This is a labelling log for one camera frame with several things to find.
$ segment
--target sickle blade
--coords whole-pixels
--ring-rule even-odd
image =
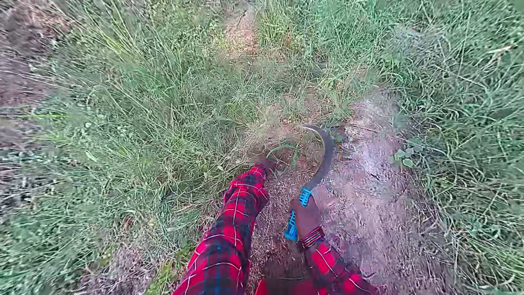
[[[329,134],[327,134],[324,130],[310,124],[300,125],[300,127],[314,131],[320,135],[320,138],[322,139],[322,145],[324,146],[324,157],[322,159],[322,164],[320,164],[320,168],[317,170],[313,178],[303,186],[303,188],[311,191],[322,181],[326,173],[329,171],[335,145],[331,139],[331,136],[329,136]]]

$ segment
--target blue handle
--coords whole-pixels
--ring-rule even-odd
[[[300,193],[300,197],[298,198],[298,201],[302,204],[302,206],[306,207],[308,205],[309,196],[312,195],[312,193],[302,188],[302,192]],[[288,229],[284,232],[284,236],[290,240],[297,241],[297,226],[294,221],[295,212],[294,210],[291,210],[291,216],[289,216],[288,221]]]

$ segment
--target sickle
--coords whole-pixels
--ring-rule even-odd
[[[322,164],[320,164],[320,168],[317,170],[313,178],[302,187],[302,191],[298,198],[300,204],[306,207],[308,205],[309,196],[312,194],[311,190],[320,183],[331,167],[331,158],[333,157],[334,144],[331,136],[329,136],[324,130],[309,124],[300,125],[300,127],[316,132],[318,135],[320,135],[322,144],[324,145],[324,157],[322,159]],[[291,216],[288,220],[288,227],[284,232],[284,236],[290,240],[297,241],[297,235],[298,233],[297,226],[295,224],[295,211],[292,210]]]

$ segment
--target tall grass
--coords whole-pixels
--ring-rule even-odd
[[[46,153],[25,163],[50,186],[0,228],[1,293],[70,292],[120,243],[187,263],[246,165],[242,133],[286,85],[220,58],[218,6],[68,4],[39,70],[59,92],[35,114]]]
[[[261,44],[312,64],[323,56],[328,91],[348,79],[362,85],[356,74],[364,67],[369,81],[401,93],[401,112],[411,118],[404,133],[415,131],[427,146],[415,173],[441,214],[439,247],[456,286],[524,290],[524,26],[512,2],[263,6]]]

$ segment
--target red garment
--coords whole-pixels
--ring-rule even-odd
[[[230,184],[218,219],[204,235],[173,295],[244,294],[255,218],[268,201],[266,172],[257,163]],[[349,272],[327,242],[307,253],[318,294],[375,294],[361,275]]]

